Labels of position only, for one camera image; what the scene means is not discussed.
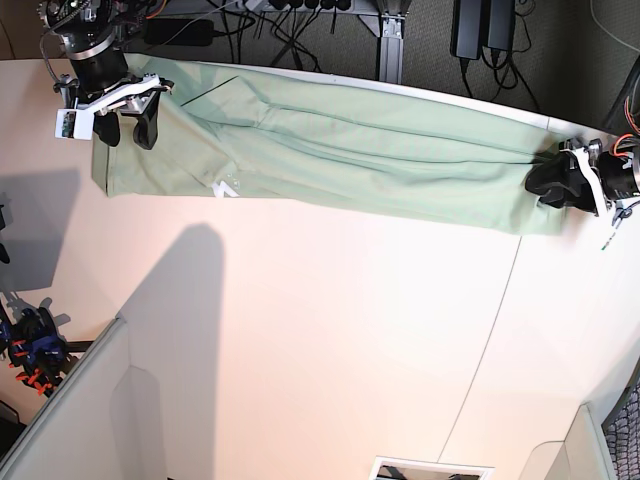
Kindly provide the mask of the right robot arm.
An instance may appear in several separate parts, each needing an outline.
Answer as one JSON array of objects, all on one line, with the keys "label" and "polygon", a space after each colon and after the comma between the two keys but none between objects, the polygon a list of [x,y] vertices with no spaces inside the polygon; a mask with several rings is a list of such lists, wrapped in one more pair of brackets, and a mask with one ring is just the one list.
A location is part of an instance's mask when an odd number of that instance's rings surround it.
[{"label": "right robot arm", "polygon": [[72,75],[56,75],[45,51],[42,57],[53,90],[63,107],[56,113],[55,137],[90,140],[97,136],[109,147],[121,139],[119,118],[136,121],[133,140],[150,150],[158,138],[160,95],[174,83],[156,74],[136,74],[123,52],[128,40],[140,34],[160,14],[164,1],[44,1],[38,13],[44,34],[62,43]]}]

